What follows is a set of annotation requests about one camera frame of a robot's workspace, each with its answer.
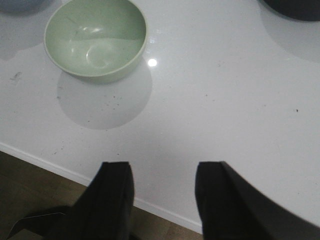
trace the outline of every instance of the glossy surface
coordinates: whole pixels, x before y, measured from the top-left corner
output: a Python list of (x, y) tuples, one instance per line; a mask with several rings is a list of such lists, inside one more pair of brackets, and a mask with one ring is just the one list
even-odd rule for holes
[(320, 22), (262, 2), (134, 0), (145, 62), (110, 87), (48, 58), (37, 27), (60, 1), (14, 25), (0, 14), (0, 150), (84, 184), (129, 161), (135, 205), (197, 232), (198, 162), (226, 161), (320, 226)]
[(119, 78), (137, 65), (146, 34), (142, 13), (128, 0), (72, 0), (52, 16), (44, 40), (66, 72)]
[(34, 10), (44, 0), (0, 0), (0, 12), (21, 13)]

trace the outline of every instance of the green bowl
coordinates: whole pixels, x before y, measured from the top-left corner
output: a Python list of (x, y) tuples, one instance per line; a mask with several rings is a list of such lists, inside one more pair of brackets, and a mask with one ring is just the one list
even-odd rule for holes
[(50, 18), (44, 47), (67, 73), (116, 80), (139, 63), (147, 24), (128, 0), (71, 0)]

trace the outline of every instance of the white countertop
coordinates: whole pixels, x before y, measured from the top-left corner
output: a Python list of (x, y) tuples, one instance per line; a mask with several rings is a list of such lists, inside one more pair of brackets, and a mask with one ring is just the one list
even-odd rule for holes
[(144, 60), (109, 84), (47, 57), (61, 0), (0, 14), (0, 150), (85, 185), (101, 162), (129, 161), (135, 205), (197, 232), (198, 162), (226, 161), (320, 226), (320, 22), (259, 0), (133, 2), (149, 26)]

